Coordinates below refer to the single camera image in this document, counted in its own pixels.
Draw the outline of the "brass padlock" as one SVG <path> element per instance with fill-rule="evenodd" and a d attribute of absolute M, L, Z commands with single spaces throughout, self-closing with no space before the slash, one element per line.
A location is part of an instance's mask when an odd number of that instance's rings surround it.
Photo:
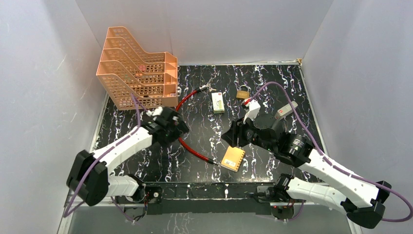
<path fill-rule="evenodd" d="M 236 98 L 242 99 L 242 100 L 250 98 L 250 90 L 251 89 L 249 86 L 241 85 L 239 89 L 237 90 Z"/>

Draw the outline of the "red cable lock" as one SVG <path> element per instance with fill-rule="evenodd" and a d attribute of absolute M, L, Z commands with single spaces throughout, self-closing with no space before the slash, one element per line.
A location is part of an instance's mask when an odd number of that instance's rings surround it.
<path fill-rule="evenodd" d="M 195 90 L 193 90 L 193 91 L 192 91 L 191 93 L 189 93 L 188 95 L 186 95 L 186 96 L 178 103 L 178 105 L 177 105 L 177 107 L 175 108 L 175 110 L 176 110 L 176 111 L 179 111 L 180 108 L 182 107 L 182 105 L 183 105 L 190 97 L 192 97 L 193 95 L 195 95 L 195 94 L 197 94 L 197 93 L 200 93 L 200 92 L 204 91 L 207 87 L 208 87 L 207 85 L 200 86 L 200 87 L 196 88 Z M 187 151 L 189 151 L 192 155 L 198 157 L 199 159 L 201 159 L 201 160 L 203 160 L 203 161 L 205 161 L 205 162 L 207 162 L 207 163 L 209 163 L 209 164 L 212 164 L 212 165 L 217 165 L 217 164 L 218 164 L 218 163 L 217 163 L 216 161 L 214 161 L 213 159 L 211 159 L 211 158 L 209 158 L 209 157 L 207 157 L 207 156 L 204 156 L 204 155 L 202 155 L 201 153 L 199 153 L 199 152 L 197 152 L 196 150 L 194 150 L 194 149 L 192 149 L 191 147 L 189 147 L 181 137 L 178 138 L 178 140 L 179 140 L 180 144 L 181 144 Z"/>

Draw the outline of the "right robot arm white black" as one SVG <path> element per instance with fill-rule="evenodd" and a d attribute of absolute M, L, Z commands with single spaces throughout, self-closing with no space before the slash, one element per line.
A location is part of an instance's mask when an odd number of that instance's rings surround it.
<path fill-rule="evenodd" d="M 328 184 L 322 186 L 282 174 L 274 187 L 257 187 L 255 199 L 266 202 L 286 202 L 290 199 L 310 201 L 337 210 L 367 229 L 375 228 L 382 221 L 385 212 L 383 203 L 389 192 L 381 186 L 391 188 L 389 183 L 380 181 L 379 186 L 375 186 L 353 178 L 350 171 L 341 168 L 325 154 L 319 154 L 306 138 L 287 133 L 280 120 L 272 115 L 232 121 L 221 138 L 231 147 L 259 146 L 280 162 L 309 172 Z"/>

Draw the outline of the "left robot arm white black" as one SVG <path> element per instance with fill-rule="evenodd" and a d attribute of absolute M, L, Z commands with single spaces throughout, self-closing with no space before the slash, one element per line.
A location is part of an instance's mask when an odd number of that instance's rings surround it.
<path fill-rule="evenodd" d="M 139 203 L 146 196 L 145 183 L 134 175 L 112 176 L 124 161 L 152 145 L 169 146 L 189 132 L 182 115 L 170 107 L 146 111 L 147 120 L 118 140 L 91 153 L 80 151 L 66 185 L 87 205 L 94 206 L 110 196 L 125 196 Z"/>

